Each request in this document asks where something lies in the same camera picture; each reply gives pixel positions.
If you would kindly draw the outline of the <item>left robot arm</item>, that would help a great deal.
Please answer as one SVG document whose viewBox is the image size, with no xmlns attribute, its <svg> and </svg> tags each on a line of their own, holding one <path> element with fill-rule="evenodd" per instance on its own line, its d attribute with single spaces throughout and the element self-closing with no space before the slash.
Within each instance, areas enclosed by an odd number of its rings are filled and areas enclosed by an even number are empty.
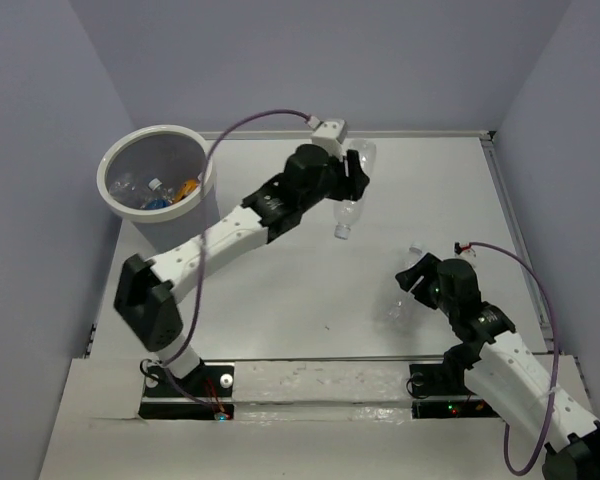
<svg viewBox="0 0 600 480">
<path fill-rule="evenodd" d="M 184 324 L 180 302 L 190 292 L 200 294 L 206 277 L 297 227 L 319 202 L 360 202 L 375 157 L 375 145 L 364 140 L 352 141 L 342 156 L 303 144 L 280 173 L 200 235 L 149 259 L 125 260 L 114 308 L 156 356 L 161 381 L 189 399 L 206 382 L 204 361 L 191 345 L 195 327 Z"/>
</svg>

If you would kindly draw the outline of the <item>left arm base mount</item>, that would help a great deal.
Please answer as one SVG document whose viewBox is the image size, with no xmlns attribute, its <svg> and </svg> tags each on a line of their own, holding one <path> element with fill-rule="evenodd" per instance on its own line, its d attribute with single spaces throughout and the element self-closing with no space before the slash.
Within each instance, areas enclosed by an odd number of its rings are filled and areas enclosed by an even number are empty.
<svg viewBox="0 0 600 480">
<path fill-rule="evenodd" d="M 140 418 L 216 422 L 233 419 L 233 364 L 202 364 L 183 379 L 168 374 L 149 359 L 140 362 L 139 370 L 144 377 Z"/>
</svg>

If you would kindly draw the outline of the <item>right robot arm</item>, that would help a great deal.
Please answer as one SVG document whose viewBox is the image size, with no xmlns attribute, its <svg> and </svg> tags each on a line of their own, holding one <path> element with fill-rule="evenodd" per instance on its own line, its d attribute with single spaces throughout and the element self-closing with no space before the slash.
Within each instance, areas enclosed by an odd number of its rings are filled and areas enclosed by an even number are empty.
<svg viewBox="0 0 600 480">
<path fill-rule="evenodd" d="M 474 394 L 507 429 L 538 440 L 544 478 L 600 479 L 600 420 L 534 357 L 506 314 L 483 300 L 469 262 L 426 253 L 395 279 L 415 301 L 442 312 L 460 341 L 440 363 L 411 366 L 413 398 Z"/>
</svg>

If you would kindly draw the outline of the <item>white round plastic bin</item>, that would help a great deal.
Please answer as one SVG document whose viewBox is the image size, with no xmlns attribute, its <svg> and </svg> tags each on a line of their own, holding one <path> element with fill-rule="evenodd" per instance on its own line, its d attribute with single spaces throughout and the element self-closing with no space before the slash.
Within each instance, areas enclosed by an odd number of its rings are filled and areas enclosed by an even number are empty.
<svg viewBox="0 0 600 480">
<path fill-rule="evenodd" d="M 170 250 L 220 219 L 209 145 L 177 125 L 136 130 L 101 159 L 96 184 L 110 210 L 131 222 L 158 252 Z"/>
</svg>

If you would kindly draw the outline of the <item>orange tea bottle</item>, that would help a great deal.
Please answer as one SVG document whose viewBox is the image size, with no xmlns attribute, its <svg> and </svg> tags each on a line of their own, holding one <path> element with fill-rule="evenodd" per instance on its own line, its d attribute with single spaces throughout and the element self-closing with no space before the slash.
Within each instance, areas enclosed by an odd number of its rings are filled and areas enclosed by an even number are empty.
<svg viewBox="0 0 600 480">
<path fill-rule="evenodd" d="M 198 186 L 199 181 L 197 179 L 186 180 L 175 194 L 173 201 L 175 203 L 182 201 L 183 199 L 194 193 Z"/>
</svg>

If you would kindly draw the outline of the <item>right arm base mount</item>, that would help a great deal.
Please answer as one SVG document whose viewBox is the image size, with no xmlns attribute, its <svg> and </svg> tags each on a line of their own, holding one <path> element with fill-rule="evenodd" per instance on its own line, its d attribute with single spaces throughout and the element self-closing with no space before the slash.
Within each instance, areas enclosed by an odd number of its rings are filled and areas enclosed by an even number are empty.
<svg viewBox="0 0 600 480">
<path fill-rule="evenodd" d="M 441 364 L 410 364 L 405 389 L 412 398 L 411 412 L 416 420 L 499 417 L 477 394 L 449 380 Z"/>
</svg>

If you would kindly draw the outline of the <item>blue label water bottle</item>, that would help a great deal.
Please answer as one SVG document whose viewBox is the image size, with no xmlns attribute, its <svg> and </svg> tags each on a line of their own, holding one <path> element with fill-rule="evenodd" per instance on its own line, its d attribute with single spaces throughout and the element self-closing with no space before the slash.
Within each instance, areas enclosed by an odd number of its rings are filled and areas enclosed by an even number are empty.
<svg viewBox="0 0 600 480">
<path fill-rule="evenodd" d="M 159 210 L 168 208 L 171 205 L 171 201 L 167 198 L 154 198 L 141 205 L 142 210 Z"/>
</svg>

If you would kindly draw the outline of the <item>clear bottle blue cap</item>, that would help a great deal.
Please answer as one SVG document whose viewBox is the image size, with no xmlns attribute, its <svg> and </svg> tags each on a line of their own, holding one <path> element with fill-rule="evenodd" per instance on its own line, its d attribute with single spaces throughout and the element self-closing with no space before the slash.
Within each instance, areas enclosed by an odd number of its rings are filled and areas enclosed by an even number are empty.
<svg viewBox="0 0 600 480">
<path fill-rule="evenodd" d="M 420 242 L 413 242 L 406 250 L 400 252 L 394 272 L 389 276 L 389 295 L 382 308 L 381 319 L 387 325 L 406 330 L 418 313 L 418 303 L 413 294 L 400 286 L 396 276 L 415 266 L 425 253 L 426 248 Z"/>
</svg>

